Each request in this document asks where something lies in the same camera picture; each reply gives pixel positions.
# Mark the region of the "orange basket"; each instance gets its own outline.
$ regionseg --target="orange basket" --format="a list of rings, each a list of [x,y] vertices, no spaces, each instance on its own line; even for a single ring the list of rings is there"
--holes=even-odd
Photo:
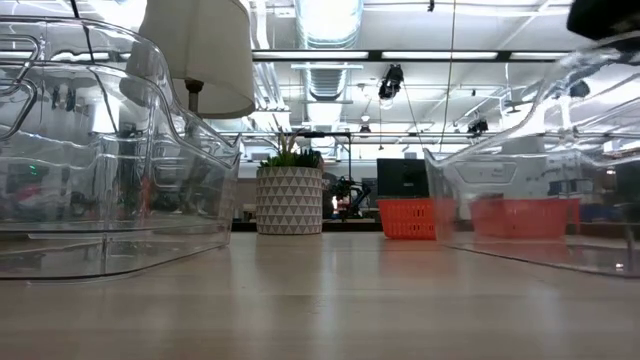
[[[378,200],[378,207],[386,237],[403,240],[436,239],[435,206],[431,199]]]
[[[482,236],[558,238],[566,233],[570,208],[579,224],[579,205],[579,199],[481,199],[471,203],[471,221]]]

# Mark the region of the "green plant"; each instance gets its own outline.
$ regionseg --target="green plant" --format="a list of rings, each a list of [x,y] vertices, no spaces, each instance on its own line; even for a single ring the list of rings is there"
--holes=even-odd
[[[276,156],[270,156],[266,161],[260,162],[260,168],[265,167],[308,167],[317,168],[320,163],[320,154],[312,150],[304,150],[298,154],[293,152],[293,147],[296,144],[297,135],[303,130],[300,129],[291,136],[286,136],[282,131],[282,128],[278,128],[280,133],[278,134],[278,143],[274,144],[274,148],[277,151]]]

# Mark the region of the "white lamp shade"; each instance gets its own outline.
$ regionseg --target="white lamp shade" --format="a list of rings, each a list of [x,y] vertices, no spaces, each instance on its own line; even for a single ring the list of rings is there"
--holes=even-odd
[[[140,35],[164,53],[178,98],[183,81],[205,83],[198,112],[239,118],[255,110],[249,14],[239,0],[147,0]]]

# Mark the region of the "potted plant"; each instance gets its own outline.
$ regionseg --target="potted plant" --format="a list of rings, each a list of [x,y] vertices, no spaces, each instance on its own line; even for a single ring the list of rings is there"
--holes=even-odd
[[[322,232],[322,170],[320,154],[293,151],[296,135],[280,129],[276,156],[260,163],[257,172],[258,233],[308,235]]]

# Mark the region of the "air duct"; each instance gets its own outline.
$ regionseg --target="air duct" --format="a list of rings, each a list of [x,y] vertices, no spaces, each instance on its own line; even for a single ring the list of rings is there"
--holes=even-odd
[[[303,49],[351,49],[358,40],[363,0],[295,0],[298,40]],[[316,101],[335,101],[344,95],[348,70],[306,69],[307,97]],[[308,108],[311,120],[325,117],[323,105]],[[332,117],[336,109],[327,109]],[[333,121],[338,121],[340,112]]]

